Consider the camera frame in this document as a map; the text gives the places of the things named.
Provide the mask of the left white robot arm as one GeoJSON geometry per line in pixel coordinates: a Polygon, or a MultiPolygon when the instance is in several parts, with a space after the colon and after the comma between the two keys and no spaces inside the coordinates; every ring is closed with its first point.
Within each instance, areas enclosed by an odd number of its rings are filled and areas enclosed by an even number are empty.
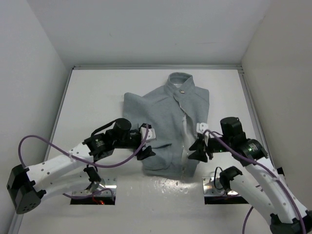
{"type": "Polygon", "coordinates": [[[115,168],[134,157],[144,160],[154,156],[152,148],[146,144],[155,138],[156,133],[151,125],[144,123],[133,130],[131,122],[125,118],[117,118],[95,129],[87,139],[69,151],[39,137],[61,154],[31,166],[26,166],[22,161],[11,170],[6,187],[16,214],[25,214],[57,195],[70,199],[90,198],[102,204],[96,196],[109,194],[114,200],[114,189],[99,175],[98,169],[115,168]],[[115,149],[133,149],[134,152],[120,163],[98,164],[99,160],[111,156],[115,149]]]}

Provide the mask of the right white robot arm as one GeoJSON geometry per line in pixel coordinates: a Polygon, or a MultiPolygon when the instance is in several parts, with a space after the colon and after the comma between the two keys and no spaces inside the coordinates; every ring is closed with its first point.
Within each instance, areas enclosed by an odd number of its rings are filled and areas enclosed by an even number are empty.
{"type": "Polygon", "coordinates": [[[221,170],[213,178],[214,189],[222,198],[234,191],[266,220],[273,234],[307,234],[312,230],[312,212],[287,187],[273,166],[265,148],[246,137],[237,117],[220,121],[222,133],[213,132],[206,123],[197,123],[197,139],[188,157],[207,162],[216,153],[229,152],[257,181],[253,185],[235,166],[221,170]]]}

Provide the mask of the grey zip jacket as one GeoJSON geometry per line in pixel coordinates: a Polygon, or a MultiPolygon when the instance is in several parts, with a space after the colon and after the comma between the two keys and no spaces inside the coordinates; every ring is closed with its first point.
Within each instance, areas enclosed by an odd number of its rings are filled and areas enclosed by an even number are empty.
{"type": "Polygon", "coordinates": [[[165,85],[144,96],[124,94],[123,117],[133,129],[147,123],[156,138],[147,143],[155,153],[142,160],[146,175],[168,178],[193,177],[198,160],[188,159],[198,123],[207,122],[209,90],[195,86],[193,76],[175,72],[165,85]]]}

